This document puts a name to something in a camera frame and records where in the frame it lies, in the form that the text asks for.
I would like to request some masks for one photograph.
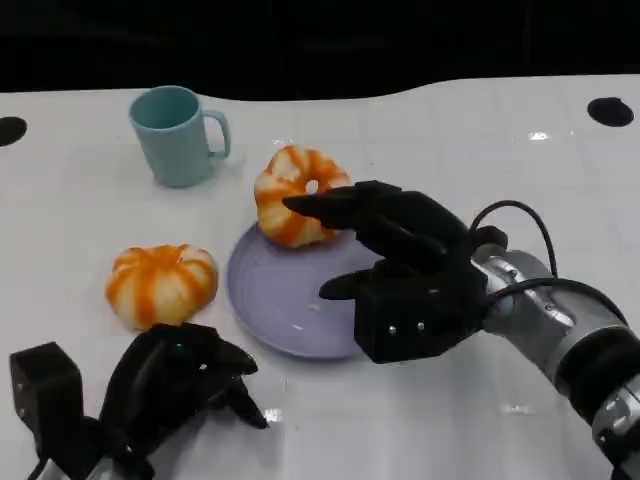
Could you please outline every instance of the white table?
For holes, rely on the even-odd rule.
[[[139,91],[0,95],[0,116],[29,130],[0,148],[0,358],[50,340],[79,365],[88,414],[133,338],[104,298],[114,258],[133,246],[192,243],[222,276],[255,219],[252,185],[288,143],[333,154],[353,179],[419,189],[469,221],[491,201],[529,202],[548,223],[559,268],[604,289],[640,327],[640,120],[613,129],[587,103],[619,96],[640,112],[640,78],[456,81],[355,101],[244,103],[223,110],[233,154],[186,190],[152,181],[127,121]],[[513,247],[544,258],[535,225],[496,213]],[[602,480],[590,430],[506,342],[477,335],[441,358],[376,366],[312,363],[242,333],[224,285],[196,318],[253,353],[250,380],[279,421],[265,432],[196,422],[156,455],[161,479]],[[0,370],[0,464],[36,463]],[[44,478],[56,478],[55,472]]]

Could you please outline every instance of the small pumpkin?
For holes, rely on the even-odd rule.
[[[132,328],[180,325],[209,303],[218,289],[213,257],[191,245],[129,248],[113,264],[106,296]]]
[[[349,176],[331,157],[318,150],[289,145],[280,149],[258,176],[254,196],[258,207],[258,226],[274,243],[298,248],[328,242],[338,236],[315,218],[292,212],[282,199],[307,193],[307,184],[318,183],[317,192],[350,184]]]

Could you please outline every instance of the purple plate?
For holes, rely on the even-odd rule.
[[[306,358],[349,357],[360,352],[353,339],[354,303],[323,300],[318,291],[378,258],[351,232],[327,245],[287,250],[254,225],[231,255],[227,291],[239,323],[267,345]]]

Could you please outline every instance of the ceramic mug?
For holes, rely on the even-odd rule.
[[[222,127],[224,150],[212,152],[204,118]],[[202,110],[191,90],[157,87],[140,95],[129,108],[129,120],[156,180],[167,187],[189,187],[208,177],[213,161],[229,156],[231,135],[227,117],[217,110]]]

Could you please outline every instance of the orange striped pumpkin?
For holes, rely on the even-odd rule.
[[[280,149],[258,176],[254,186],[258,225],[274,243],[298,248],[338,236],[335,230],[292,212],[282,203],[285,197],[307,193],[307,184],[313,180],[318,182],[318,192],[350,184],[347,173],[331,157],[295,145]]]
[[[218,289],[213,257],[191,245],[129,248],[113,264],[107,300],[130,327],[180,325]]]

